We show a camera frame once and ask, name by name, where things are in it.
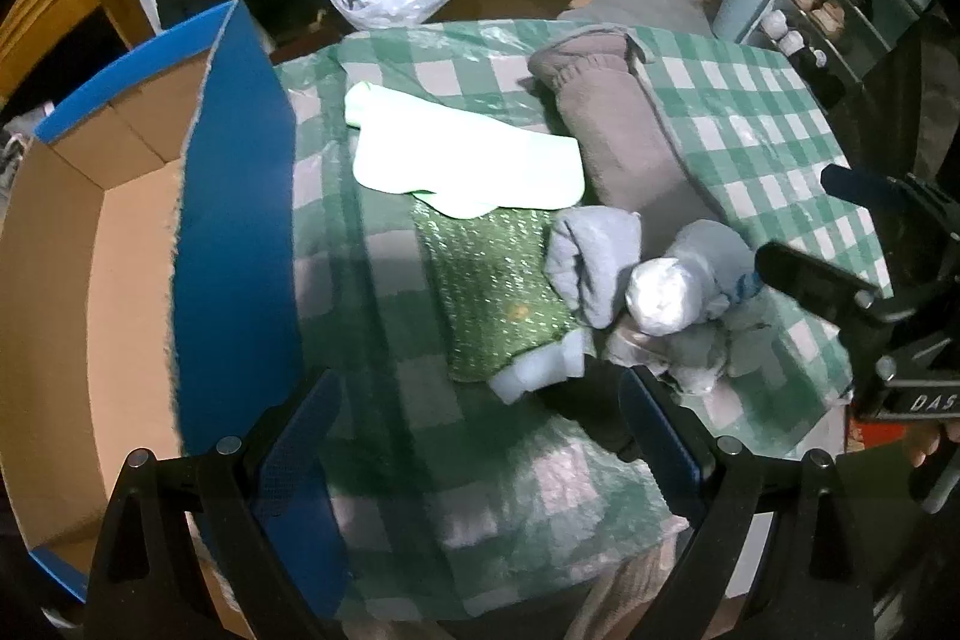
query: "light green towel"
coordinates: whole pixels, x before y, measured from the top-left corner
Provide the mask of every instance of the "light green towel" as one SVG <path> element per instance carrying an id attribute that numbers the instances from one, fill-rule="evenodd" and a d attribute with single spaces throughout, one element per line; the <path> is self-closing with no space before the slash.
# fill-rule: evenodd
<path id="1" fill-rule="evenodd" d="M 360 82 L 347 91 L 347 124 L 360 129 L 353 176 L 387 194 L 414 194 L 450 218 L 496 207 L 560 210 L 580 201 L 577 140 Z"/>

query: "white fabric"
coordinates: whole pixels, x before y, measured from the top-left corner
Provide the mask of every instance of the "white fabric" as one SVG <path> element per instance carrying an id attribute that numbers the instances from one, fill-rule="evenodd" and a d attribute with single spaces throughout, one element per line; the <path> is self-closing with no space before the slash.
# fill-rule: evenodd
<path id="1" fill-rule="evenodd" d="M 501 402 L 512 405 L 527 391 L 545 389 L 568 378 L 582 378 L 587 353 L 592 353 L 590 330 L 574 329 L 557 342 L 521 353 L 493 376 L 490 388 Z"/>
<path id="2" fill-rule="evenodd" d="M 770 355 L 776 329 L 770 324 L 772 312 L 765 292 L 731 307 L 721 322 L 728 331 L 727 374 L 731 378 L 760 369 Z"/>
<path id="3" fill-rule="evenodd" d="M 707 284 L 696 268 L 675 258 L 654 258 L 634 267 L 627 308 L 643 333 L 664 336 L 688 327 L 704 309 Z"/>
<path id="4" fill-rule="evenodd" d="M 716 319 L 760 289 L 754 252 L 740 234 L 715 220 L 695 220 L 680 229 L 664 255 L 697 271 L 701 281 L 712 281 L 704 297 L 704 320 Z"/>
<path id="5" fill-rule="evenodd" d="M 683 393 L 703 396 L 713 391 L 727 366 L 726 332 L 717 323 L 694 323 L 671 333 L 670 377 Z"/>
<path id="6" fill-rule="evenodd" d="M 360 128 L 353 159 L 358 183 L 413 193 L 451 218 L 476 218 L 496 207 L 562 210 L 584 194 L 573 138 L 525 131 L 368 82 L 347 91 L 344 114 Z"/>

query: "blue cardboard box flap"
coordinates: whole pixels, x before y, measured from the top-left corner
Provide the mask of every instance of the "blue cardboard box flap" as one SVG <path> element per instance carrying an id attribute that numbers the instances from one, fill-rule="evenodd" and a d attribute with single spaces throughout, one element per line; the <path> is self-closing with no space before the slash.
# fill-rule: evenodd
<path id="1" fill-rule="evenodd" d="M 301 379 L 295 130 L 239 0 L 37 127 L 0 235 L 0 465 L 28 548 L 81 597 L 129 451 L 202 453 Z M 319 468 L 266 533 L 332 614 L 346 565 Z"/>

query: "plastic sheet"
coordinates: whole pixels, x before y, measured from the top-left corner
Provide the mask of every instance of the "plastic sheet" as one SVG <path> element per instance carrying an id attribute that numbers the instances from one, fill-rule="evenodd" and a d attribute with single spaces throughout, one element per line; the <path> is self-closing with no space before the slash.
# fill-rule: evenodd
<path id="1" fill-rule="evenodd" d="M 453 330 L 427 285 L 418 205 L 352 178 L 349 84 L 375 76 L 539 127 L 547 118 L 526 59 L 573 28 L 516 20 L 376 30 L 278 69 L 304 118 L 294 176 L 304 357 L 342 371 L 346 393 L 318 443 L 353 574 L 341 619 L 467 619 L 591 579 L 686 523 L 670 515 L 645 465 L 620 461 L 579 424 L 536 398 L 505 405 L 484 383 L 450 380 Z M 444 68 L 451 59 L 456 68 Z M 419 78 L 438 63 L 428 90 Z M 526 290 L 539 263 L 507 255 L 505 242 L 497 253 L 506 256 L 497 265 L 515 271 L 505 282 Z M 525 316 L 523 307 L 532 316 L 528 299 L 509 316 Z M 501 313 L 506 303 L 497 295 Z"/>
<path id="2" fill-rule="evenodd" d="M 419 25 L 450 0 L 330 0 L 357 30 Z"/>

